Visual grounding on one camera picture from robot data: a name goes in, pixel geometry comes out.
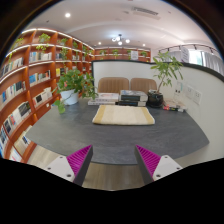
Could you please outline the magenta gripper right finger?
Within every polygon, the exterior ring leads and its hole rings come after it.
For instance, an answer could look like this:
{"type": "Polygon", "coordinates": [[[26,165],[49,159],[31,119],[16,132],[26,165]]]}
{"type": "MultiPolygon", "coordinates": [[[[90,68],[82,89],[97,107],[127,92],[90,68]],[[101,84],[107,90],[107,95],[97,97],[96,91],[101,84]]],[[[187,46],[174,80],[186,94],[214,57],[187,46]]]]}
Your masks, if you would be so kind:
{"type": "Polygon", "coordinates": [[[182,169],[170,156],[159,156],[139,145],[135,146],[134,154],[145,185],[182,169]]]}

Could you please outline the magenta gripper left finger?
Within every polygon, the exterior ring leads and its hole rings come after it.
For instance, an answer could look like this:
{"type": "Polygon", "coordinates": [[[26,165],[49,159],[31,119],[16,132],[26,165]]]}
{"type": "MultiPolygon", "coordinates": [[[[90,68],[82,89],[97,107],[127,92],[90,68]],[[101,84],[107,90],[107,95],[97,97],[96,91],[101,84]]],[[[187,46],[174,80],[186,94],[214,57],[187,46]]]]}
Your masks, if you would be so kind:
{"type": "Polygon", "coordinates": [[[81,186],[84,182],[92,156],[93,146],[89,145],[69,156],[58,156],[45,170],[81,186]]]}

